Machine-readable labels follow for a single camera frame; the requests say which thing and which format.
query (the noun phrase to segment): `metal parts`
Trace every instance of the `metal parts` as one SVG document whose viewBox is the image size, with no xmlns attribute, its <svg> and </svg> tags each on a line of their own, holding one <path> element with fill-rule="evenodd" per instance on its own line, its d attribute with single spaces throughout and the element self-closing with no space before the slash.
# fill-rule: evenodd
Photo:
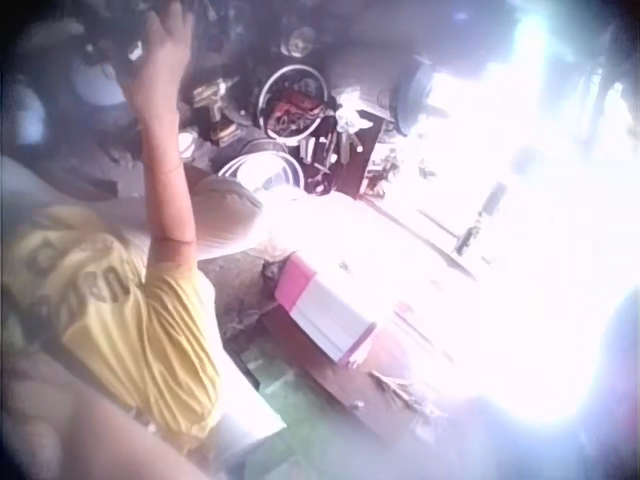
<svg viewBox="0 0 640 480">
<path fill-rule="evenodd" d="M 327 113 L 329 98 L 322 76 L 306 65 L 288 65 L 274 73 L 260 91 L 258 124 L 288 145 L 309 135 Z"/>
<path fill-rule="evenodd" d="M 209 111 L 209 138 L 222 145 L 235 138 L 238 133 L 237 125 L 223 113 L 223 97 L 227 88 L 233 85 L 238 78 L 218 79 L 213 83 L 205 84 L 193 92 L 194 108 L 206 107 Z"/>
</svg>

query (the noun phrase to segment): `person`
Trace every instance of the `person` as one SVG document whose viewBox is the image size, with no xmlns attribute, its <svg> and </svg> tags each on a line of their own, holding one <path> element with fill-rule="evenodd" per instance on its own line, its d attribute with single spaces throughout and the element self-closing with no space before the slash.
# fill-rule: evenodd
<svg viewBox="0 0 640 480">
<path fill-rule="evenodd" d="M 190 196 L 177 99 L 192 28 L 178 1 L 162 19 L 151 13 L 142 63 L 121 81 L 141 128 L 145 198 L 89 206 L 2 159 L 3 298 L 27 343 L 184 453 L 223 399 L 215 293 L 197 261 L 253 245 L 262 218 L 229 179 L 207 178 Z"/>
<path fill-rule="evenodd" d="M 3 379 L 3 459 L 18 478 L 207 478 L 46 354 L 21 354 Z"/>
</svg>

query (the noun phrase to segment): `round metal object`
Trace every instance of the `round metal object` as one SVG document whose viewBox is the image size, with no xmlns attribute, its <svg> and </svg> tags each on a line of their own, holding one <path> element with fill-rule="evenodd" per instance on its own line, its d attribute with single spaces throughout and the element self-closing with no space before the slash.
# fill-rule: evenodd
<svg viewBox="0 0 640 480">
<path fill-rule="evenodd" d="M 300 27 L 294 30 L 283 41 L 282 53 L 291 57 L 302 58 L 313 50 L 316 42 L 316 32 L 311 27 Z"/>
<path fill-rule="evenodd" d="M 294 71 L 304 71 L 307 72 L 309 74 L 311 74 L 320 84 L 320 87 L 322 89 L 322 101 L 326 102 L 329 99 L 329 90 L 327 89 L 327 84 L 324 81 L 324 78 L 322 78 L 322 75 L 320 75 L 315 69 L 307 66 L 307 65 L 302 65 L 302 64 L 294 64 L 294 65 L 287 65 L 286 67 L 281 68 L 280 70 L 278 70 L 276 73 L 274 73 L 273 75 L 271 75 L 271 77 L 269 77 L 269 79 L 267 80 L 267 82 L 264 84 L 264 87 L 262 87 L 262 90 L 260 91 L 260 96 L 258 97 L 258 124 L 260 125 L 260 128 L 267 134 L 269 135 L 269 137 L 276 139 L 280 142 L 284 142 L 288 145 L 294 145 L 296 143 L 298 143 L 300 140 L 302 140 L 304 137 L 306 137 L 307 135 L 309 135 L 311 132 L 313 132 L 313 130 L 315 130 L 315 128 L 320 124 L 320 121 L 322 120 L 322 118 L 317 118 L 316 120 L 314 120 L 306 129 L 304 129 L 303 132 L 301 132 L 298 135 L 295 135 L 293 137 L 280 137 L 278 135 L 276 135 L 275 133 L 271 132 L 270 130 L 268 130 L 265 126 L 265 120 L 263 117 L 263 110 L 264 107 L 266 105 L 267 102 L 267 95 L 269 94 L 269 89 L 275 84 L 275 82 L 277 80 L 279 80 L 281 77 L 283 77 L 284 75 L 290 73 L 290 72 L 294 72 Z"/>
<path fill-rule="evenodd" d="M 304 187 L 304 175 L 298 162 L 289 154 L 274 151 L 242 155 L 218 172 L 221 177 L 236 179 L 253 193 L 280 187 Z"/>
</svg>

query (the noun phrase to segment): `raised arm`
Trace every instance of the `raised arm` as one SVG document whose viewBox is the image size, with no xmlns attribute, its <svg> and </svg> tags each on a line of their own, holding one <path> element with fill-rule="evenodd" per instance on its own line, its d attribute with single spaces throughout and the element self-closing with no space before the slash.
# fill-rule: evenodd
<svg viewBox="0 0 640 480">
<path fill-rule="evenodd" d="M 196 263 L 191 197 L 178 152 L 178 90 L 191 55 L 193 17 L 172 1 L 163 18 L 151 13 L 145 55 L 121 84 L 142 129 L 149 265 Z"/>
</svg>

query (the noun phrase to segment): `wooden table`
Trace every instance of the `wooden table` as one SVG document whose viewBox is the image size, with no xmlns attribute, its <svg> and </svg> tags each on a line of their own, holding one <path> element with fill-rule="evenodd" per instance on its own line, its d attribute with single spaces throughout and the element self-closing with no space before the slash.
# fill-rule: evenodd
<svg viewBox="0 0 640 480">
<path fill-rule="evenodd" d="M 394 402 L 368 374 L 375 370 L 385 376 L 411 379 L 410 348 L 406 348 L 393 322 L 375 335 L 366 360 L 359 367 L 348 369 L 333 363 L 281 306 L 263 315 L 260 321 L 296 367 L 306 371 L 382 440 L 393 444 L 411 431 L 418 416 Z M 355 402 L 364 405 L 354 408 Z"/>
</svg>

